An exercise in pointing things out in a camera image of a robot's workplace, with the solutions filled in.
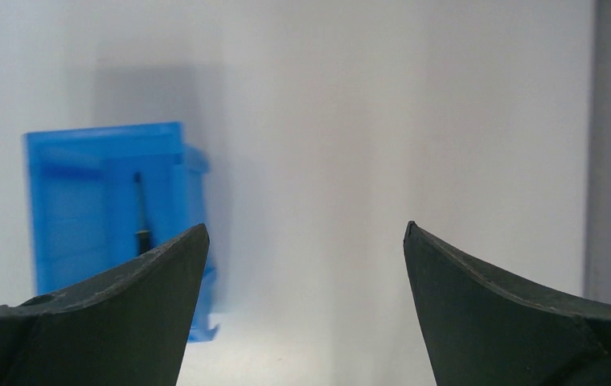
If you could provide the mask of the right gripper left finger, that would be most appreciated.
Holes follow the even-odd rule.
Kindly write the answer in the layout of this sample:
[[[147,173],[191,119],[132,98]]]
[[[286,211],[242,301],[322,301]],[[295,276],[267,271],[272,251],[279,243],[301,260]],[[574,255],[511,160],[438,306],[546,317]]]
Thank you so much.
[[[195,225],[139,257],[0,306],[0,385],[174,385],[210,246]]]

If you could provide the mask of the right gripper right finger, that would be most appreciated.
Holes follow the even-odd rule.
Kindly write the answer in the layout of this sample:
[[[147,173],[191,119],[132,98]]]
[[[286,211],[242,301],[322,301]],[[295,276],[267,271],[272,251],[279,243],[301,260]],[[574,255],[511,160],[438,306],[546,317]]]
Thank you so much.
[[[611,305],[465,253],[410,222],[404,258],[439,385],[611,385]]]

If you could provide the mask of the black yellow screwdriver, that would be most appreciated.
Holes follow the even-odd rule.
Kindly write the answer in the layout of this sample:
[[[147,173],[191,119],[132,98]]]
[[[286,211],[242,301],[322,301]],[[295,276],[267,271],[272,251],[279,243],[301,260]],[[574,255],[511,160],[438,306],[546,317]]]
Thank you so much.
[[[149,217],[146,210],[145,190],[141,179],[141,173],[133,175],[133,183],[137,191],[137,216],[138,230],[136,231],[137,252],[139,255],[147,253],[153,248],[153,237]]]

